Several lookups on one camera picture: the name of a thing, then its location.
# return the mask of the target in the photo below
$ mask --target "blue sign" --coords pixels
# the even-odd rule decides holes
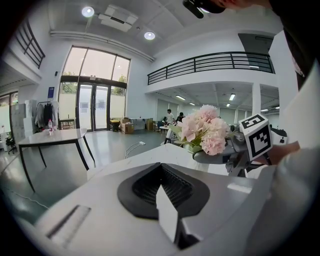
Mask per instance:
[[[54,91],[55,91],[55,88],[54,88],[54,87],[49,87],[49,90],[48,90],[48,99],[54,97]]]

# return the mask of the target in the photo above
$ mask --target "glass door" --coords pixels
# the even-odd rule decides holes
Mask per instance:
[[[106,131],[110,129],[108,118],[108,92],[110,86],[81,84],[78,101],[78,118],[80,128],[88,132]]]

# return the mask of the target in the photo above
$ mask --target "black railing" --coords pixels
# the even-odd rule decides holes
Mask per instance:
[[[148,85],[165,79],[210,70],[256,70],[275,73],[268,54],[229,51],[187,58],[148,74]]]
[[[41,50],[28,21],[22,23],[17,29],[15,38],[22,47],[23,54],[28,55],[39,69],[42,60],[46,56]]]

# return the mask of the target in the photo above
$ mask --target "hand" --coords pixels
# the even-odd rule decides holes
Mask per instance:
[[[284,158],[286,155],[298,151],[300,149],[299,143],[296,141],[291,144],[287,145],[274,145],[272,149],[270,149],[267,154],[270,158],[270,161],[272,165],[277,165],[282,158]],[[259,162],[264,165],[268,165],[266,159],[263,156],[259,156],[254,161]]]

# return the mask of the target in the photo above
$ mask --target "ceiling light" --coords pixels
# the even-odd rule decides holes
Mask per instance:
[[[236,95],[234,93],[232,93],[229,100],[232,101],[235,98],[235,96]]]
[[[209,14],[210,13],[210,11],[207,11],[207,10],[205,10],[205,9],[203,9],[203,8],[200,8],[201,9],[201,11],[203,11],[204,13],[206,13],[206,14]]]
[[[179,98],[179,99],[181,99],[181,100],[183,100],[183,101],[185,101],[186,99],[185,98],[182,98],[181,96],[179,96],[179,95],[176,95],[176,97],[177,98]]]
[[[153,40],[155,39],[156,35],[153,32],[147,32],[144,34],[144,38],[147,40]]]
[[[95,14],[95,10],[90,7],[90,6],[87,6],[87,7],[84,7],[82,9],[82,15],[86,18],[90,18],[92,17],[93,15]]]

